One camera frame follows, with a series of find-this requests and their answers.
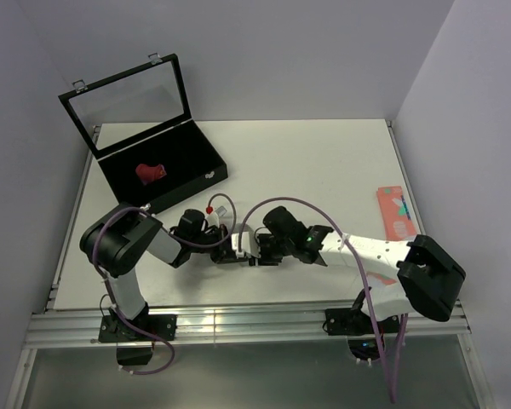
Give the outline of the black display case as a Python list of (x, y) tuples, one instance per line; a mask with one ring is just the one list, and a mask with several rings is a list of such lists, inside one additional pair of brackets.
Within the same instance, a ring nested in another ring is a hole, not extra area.
[[(119, 202), (160, 213), (228, 177), (226, 161), (192, 117), (179, 58), (150, 55), (139, 66), (85, 83), (59, 100)], [(167, 175), (143, 186), (139, 164)]]

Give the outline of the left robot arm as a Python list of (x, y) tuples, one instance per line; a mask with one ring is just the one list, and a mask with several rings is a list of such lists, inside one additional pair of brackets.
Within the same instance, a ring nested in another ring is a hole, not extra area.
[(141, 295), (135, 267), (145, 253), (179, 268), (193, 254), (207, 254), (215, 264), (237, 262), (231, 234), (223, 224), (212, 225), (200, 210), (185, 210), (169, 233), (163, 223), (142, 210), (120, 204), (88, 228), (80, 250), (104, 279), (118, 330), (129, 340), (149, 329), (148, 305)]

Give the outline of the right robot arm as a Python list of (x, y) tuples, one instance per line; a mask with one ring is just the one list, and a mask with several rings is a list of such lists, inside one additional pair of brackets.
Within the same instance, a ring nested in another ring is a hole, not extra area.
[(392, 316), (420, 315), (437, 322), (450, 319), (466, 278), (462, 267), (431, 237), (387, 241), (340, 234), (328, 226), (305, 226), (283, 206), (263, 218), (269, 231), (260, 239), (260, 259), (271, 264), (292, 256), (305, 264), (356, 268), (393, 282), (372, 285), (353, 305), (353, 326), (372, 331)]

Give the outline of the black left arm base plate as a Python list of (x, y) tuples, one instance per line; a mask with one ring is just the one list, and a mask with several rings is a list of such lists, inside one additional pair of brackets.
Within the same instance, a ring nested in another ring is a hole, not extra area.
[(126, 324), (115, 314), (102, 318), (98, 335), (99, 343), (134, 343), (172, 341), (175, 339), (177, 316), (150, 314), (140, 322)]

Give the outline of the aluminium frame rail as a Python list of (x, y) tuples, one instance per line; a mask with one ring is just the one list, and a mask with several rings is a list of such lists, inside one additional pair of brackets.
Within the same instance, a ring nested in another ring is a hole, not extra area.
[[(287, 302), (218, 307), (152, 308), (151, 315), (176, 316), (174, 345), (313, 341), (326, 339), (322, 329), (329, 308), (338, 302)], [(34, 314), (23, 349), (100, 347), (99, 309)]]

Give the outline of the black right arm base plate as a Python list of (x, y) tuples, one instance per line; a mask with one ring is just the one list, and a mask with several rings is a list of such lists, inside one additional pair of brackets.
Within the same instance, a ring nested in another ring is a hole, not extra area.
[[(329, 336), (371, 336), (375, 332), (370, 317), (361, 311), (349, 308), (328, 308), (324, 311), (325, 320), (322, 325)], [(378, 321), (376, 327), (379, 334), (398, 333), (399, 318), (393, 316)]]

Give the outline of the maroon sock with orange cuff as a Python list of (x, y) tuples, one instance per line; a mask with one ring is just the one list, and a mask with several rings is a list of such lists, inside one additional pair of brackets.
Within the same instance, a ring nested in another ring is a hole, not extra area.
[(158, 181), (167, 175), (167, 172), (162, 164), (154, 166), (150, 166), (148, 164), (139, 164), (135, 168), (135, 173), (143, 186)]

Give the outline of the pink patterned sock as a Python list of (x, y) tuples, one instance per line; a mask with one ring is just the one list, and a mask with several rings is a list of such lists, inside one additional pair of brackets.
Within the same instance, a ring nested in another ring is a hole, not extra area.
[(376, 191), (387, 241), (413, 240), (418, 234), (401, 186), (379, 187)]

